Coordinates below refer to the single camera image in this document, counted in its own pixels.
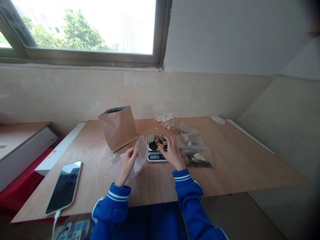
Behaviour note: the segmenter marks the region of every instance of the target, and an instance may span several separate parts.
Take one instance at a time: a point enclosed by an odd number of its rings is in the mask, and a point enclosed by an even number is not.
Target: red cloth
[[[34,171],[52,152],[48,148],[0,193],[0,216],[13,218],[22,208],[44,176]]]

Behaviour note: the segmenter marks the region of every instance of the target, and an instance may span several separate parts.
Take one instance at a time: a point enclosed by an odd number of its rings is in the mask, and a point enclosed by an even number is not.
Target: digital kitchen scale
[[[157,150],[152,150],[149,148],[149,143],[154,141],[154,136],[155,135],[164,135],[166,137],[166,135],[164,133],[149,133],[147,134],[147,148],[148,148],[148,156],[147,156],[147,160],[148,162],[167,162],[167,160],[164,158],[164,156],[161,154],[161,152],[157,149]]]

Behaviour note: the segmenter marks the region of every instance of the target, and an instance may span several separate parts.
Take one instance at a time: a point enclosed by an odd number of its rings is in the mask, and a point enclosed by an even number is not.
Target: clear plastic bag
[[[214,167],[208,146],[180,146],[180,154],[186,166]]]
[[[126,181],[126,184],[131,182],[142,171],[142,166],[145,164],[145,162],[147,160],[147,153],[148,153],[147,143],[144,140],[144,137],[142,135],[140,135],[140,137],[138,138],[134,148],[138,149],[138,156],[137,156],[136,161],[134,163],[133,169],[132,169],[132,171]],[[113,154],[113,156],[111,157],[112,168],[113,168],[114,174],[116,176],[119,175],[120,166],[121,166],[121,159],[122,159],[123,154],[127,150],[128,150],[127,146],[123,147],[120,150],[118,150],[117,152],[115,152]]]
[[[194,132],[191,132],[191,133],[179,134],[179,135],[177,135],[177,139],[184,139],[184,140],[200,139],[200,140],[203,140],[203,138],[201,137],[201,135],[197,129],[195,129]]]
[[[177,124],[177,123],[178,123],[177,120],[175,120],[175,119],[170,119],[170,120],[165,121],[165,122],[162,122],[162,123],[160,123],[160,124],[161,124],[163,127],[165,127],[167,130],[170,130],[171,127],[172,127],[173,125]]]
[[[198,129],[196,128],[180,128],[180,134],[177,134],[177,137],[184,134],[197,133],[200,136]]]
[[[177,143],[179,146],[187,145],[187,146],[203,146],[203,139],[179,139],[177,138]]]
[[[181,129],[182,128],[188,128],[188,126],[184,123],[184,122],[178,122],[177,124],[175,124],[175,125],[173,125],[171,128],[170,128],[170,130],[172,130],[172,131],[174,131],[175,132],[175,134],[181,134],[182,133],[182,131],[181,131]]]

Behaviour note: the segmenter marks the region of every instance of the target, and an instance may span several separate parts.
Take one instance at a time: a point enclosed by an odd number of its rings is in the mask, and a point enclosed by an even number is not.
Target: blue jacket
[[[228,239],[222,229],[212,225],[207,218],[200,203],[202,188],[191,178],[188,169],[173,172],[173,177],[190,239]],[[90,239],[112,239],[115,229],[127,217],[130,192],[130,187],[120,188],[112,183],[107,196],[100,198],[93,208],[94,229]]]

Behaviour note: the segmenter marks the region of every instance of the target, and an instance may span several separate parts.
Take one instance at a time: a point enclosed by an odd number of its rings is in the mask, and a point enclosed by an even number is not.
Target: kraft paper bag
[[[109,109],[98,118],[113,152],[138,138],[130,106]]]

